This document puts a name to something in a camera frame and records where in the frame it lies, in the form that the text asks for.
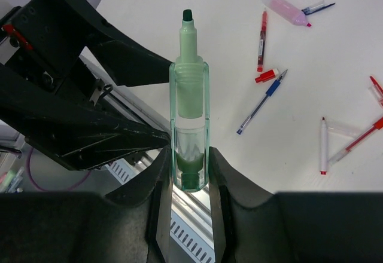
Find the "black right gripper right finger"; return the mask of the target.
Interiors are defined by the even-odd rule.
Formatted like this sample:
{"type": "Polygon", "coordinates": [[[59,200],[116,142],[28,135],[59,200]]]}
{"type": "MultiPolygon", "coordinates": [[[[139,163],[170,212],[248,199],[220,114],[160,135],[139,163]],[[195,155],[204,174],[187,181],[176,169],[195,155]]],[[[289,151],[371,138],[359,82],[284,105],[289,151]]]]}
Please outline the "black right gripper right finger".
{"type": "Polygon", "coordinates": [[[269,193],[209,150],[217,262],[381,262],[380,192],[269,193]]]}

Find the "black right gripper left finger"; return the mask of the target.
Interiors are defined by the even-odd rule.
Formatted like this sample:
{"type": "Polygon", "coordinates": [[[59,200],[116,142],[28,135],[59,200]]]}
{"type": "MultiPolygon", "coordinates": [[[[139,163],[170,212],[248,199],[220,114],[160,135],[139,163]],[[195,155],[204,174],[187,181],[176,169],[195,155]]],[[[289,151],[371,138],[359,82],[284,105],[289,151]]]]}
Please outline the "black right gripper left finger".
{"type": "Polygon", "coordinates": [[[1,195],[2,262],[166,262],[171,150],[129,182],[91,192],[1,195]]]}

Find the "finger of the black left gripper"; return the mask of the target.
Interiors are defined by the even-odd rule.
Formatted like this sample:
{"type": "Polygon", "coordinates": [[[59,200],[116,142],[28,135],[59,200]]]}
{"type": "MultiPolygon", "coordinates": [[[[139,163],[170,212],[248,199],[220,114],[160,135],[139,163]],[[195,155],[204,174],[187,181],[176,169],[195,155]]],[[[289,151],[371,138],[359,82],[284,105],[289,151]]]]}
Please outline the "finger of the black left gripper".
{"type": "Polygon", "coordinates": [[[46,89],[1,67],[1,120],[69,170],[89,170],[163,148],[167,133],[93,106],[70,76],[46,89]]]}
{"type": "Polygon", "coordinates": [[[70,35],[87,47],[118,86],[169,82],[171,62],[114,27],[87,0],[62,0],[70,35]]]}

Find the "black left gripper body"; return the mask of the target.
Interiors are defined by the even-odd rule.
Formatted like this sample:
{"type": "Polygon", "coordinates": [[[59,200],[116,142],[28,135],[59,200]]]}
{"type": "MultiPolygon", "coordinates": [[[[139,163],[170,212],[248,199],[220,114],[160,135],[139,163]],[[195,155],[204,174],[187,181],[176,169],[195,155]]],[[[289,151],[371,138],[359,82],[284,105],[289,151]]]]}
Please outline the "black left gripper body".
{"type": "Polygon", "coordinates": [[[16,49],[1,66],[46,89],[70,76],[89,99],[90,72],[80,60],[84,48],[64,23],[68,16],[62,0],[30,0],[25,6],[1,5],[1,39],[16,49]]]}

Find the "red marker pen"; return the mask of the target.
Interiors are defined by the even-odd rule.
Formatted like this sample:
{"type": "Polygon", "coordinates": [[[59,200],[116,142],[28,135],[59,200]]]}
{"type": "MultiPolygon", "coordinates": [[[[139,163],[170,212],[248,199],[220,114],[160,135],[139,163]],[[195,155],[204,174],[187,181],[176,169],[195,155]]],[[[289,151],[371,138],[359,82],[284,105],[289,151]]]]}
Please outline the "red marker pen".
{"type": "Polygon", "coordinates": [[[257,72],[263,72],[264,70],[267,22],[268,22],[268,14],[267,14],[267,11],[264,10],[262,14],[262,24],[260,29],[259,50],[258,50],[258,58],[257,58],[257,72]]]}

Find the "blue ballpoint pen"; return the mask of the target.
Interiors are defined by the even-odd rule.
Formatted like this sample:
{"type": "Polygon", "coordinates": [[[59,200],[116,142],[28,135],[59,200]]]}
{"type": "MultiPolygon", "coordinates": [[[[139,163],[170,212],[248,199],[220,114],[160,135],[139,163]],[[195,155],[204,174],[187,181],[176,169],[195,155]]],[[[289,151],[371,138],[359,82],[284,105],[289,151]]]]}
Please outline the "blue ballpoint pen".
{"type": "Polygon", "coordinates": [[[274,94],[274,92],[278,89],[282,81],[284,80],[286,74],[288,72],[288,69],[282,72],[281,75],[279,75],[276,80],[271,84],[271,86],[267,89],[265,92],[265,95],[261,99],[261,101],[258,103],[258,105],[252,110],[252,112],[249,114],[249,116],[246,117],[244,122],[240,125],[240,127],[237,129],[236,133],[238,135],[243,134],[244,130],[247,128],[249,123],[253,120],[253,118],[257,115],[259,110],[263,107],[263,105],[267,102],[267,100],[274,94]]]}

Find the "red marker cap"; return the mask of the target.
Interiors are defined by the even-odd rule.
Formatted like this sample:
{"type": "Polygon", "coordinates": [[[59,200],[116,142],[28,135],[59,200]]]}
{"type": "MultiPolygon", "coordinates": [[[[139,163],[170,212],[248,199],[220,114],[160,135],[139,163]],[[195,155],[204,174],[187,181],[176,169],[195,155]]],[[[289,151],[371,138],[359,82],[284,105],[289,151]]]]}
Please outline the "red marker cap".
{"type": "Polygon", "coordinates": [[[260,74],[257,78],[255,78],[256,83],[261,83],[261,82],[267,82],[270,81],[274,78],[276,78],[279,75],[279,70],[278,69],[271,69],[267,72],[264,72],[260,74]]]}

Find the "pink highlighter pen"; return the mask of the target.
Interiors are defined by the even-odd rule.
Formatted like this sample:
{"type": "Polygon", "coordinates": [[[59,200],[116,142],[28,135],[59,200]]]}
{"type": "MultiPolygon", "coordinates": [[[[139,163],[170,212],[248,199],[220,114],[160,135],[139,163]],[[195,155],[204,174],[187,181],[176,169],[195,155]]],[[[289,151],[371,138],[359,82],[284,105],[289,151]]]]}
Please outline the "pink highlighter pen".
{"type": "Polygon", "coordinates": [[[295,26],[311,27],[303,11],[286,0],[262,0],[265,6],[295,26]]]}

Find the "blue pen cap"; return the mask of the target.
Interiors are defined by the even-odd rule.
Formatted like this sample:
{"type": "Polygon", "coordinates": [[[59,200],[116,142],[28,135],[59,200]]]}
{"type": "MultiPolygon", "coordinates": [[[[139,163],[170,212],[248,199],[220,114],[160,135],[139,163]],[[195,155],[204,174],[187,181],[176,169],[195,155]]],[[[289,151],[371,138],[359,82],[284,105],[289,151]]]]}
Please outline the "blue pen cap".
{"type": "Polygon", "coordinates": [[[317,13],[319,11],[325,10],[326,8],[334,6],[335,4],[336,4],[335,2],[331,4],[326,4],[324,1],[320,1],[316,4],[313,4],[311,6],[308,6],[302,9],[302,12],[304,13],[304,15],[308,16],[308,15],[317,13]]]}

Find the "green highlighter pen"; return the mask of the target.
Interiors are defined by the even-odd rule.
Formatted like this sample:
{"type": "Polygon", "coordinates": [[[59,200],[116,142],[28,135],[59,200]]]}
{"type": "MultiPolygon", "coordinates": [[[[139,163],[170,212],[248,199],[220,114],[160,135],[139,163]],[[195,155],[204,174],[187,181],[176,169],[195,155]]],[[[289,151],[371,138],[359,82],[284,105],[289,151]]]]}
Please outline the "green highlighter pen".
{"type": "Polygon", "coordinates": [[[197,29],[190,9],[183,11],[180,55],[175,61],[178,115],[186,119],[203,114],[203,60],[197,53],[197,29]]]}

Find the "red gel pen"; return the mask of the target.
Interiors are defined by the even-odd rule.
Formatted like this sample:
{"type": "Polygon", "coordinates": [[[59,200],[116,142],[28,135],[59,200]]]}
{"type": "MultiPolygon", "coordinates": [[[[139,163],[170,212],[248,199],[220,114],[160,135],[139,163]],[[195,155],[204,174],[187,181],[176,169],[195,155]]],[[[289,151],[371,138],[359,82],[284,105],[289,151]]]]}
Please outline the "red gel pen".
{"type": "Polygon", "coordinates": [[[347,156],[355,147],[361,144],[364,140],[366,140],[369,136],[374,134],[374,132],[382,129],[382,118],[377,120],[372,124],[367,130],[365,130],[362,134],[357,136],[352,142],[348,143],[346,147],[337,152],[332,158],[329,159],[329,165],[332,166],[335,163],[339,162],[345,156],[347,156]]]}

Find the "red pen cap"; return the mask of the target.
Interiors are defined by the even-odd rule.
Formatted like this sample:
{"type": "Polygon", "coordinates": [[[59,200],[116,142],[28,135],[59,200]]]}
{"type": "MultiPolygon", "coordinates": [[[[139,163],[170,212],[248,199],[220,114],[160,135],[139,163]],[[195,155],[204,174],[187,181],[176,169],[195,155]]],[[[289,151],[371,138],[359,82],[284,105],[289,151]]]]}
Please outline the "red pen cap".
{"type": "Polygon", "coordinates": [[[371,75],[370,80],[372,85],[369,87],[369,91],[374,96],[375,100],[380,107],[383,107],[383,89],[382,86],[377,82],[377,80],[371,75]]]}

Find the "white red marker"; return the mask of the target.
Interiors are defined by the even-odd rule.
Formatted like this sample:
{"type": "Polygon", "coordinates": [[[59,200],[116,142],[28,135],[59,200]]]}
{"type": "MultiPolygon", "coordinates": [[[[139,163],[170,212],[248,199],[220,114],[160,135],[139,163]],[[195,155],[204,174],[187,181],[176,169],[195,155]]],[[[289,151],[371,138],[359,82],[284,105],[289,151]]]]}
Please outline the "white red marker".
{"type": "Polygon", "coordinates": [[[328,169],[328,133],[326,118],[321,119],[320,129],[320,175],[326,175],[328,169]]]}

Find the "clear marker cap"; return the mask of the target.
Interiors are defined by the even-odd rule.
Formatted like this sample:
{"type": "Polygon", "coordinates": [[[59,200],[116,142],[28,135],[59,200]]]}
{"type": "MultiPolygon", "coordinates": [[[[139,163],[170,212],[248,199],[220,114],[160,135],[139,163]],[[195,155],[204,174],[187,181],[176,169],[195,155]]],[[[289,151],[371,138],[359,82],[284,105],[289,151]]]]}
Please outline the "clear marker cap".
{"type": "Polygon", "coordinates": [[[328,131],[350,138],[357,138],[362,133],[362,129],[338,121],[327,121],[328,131]]]}

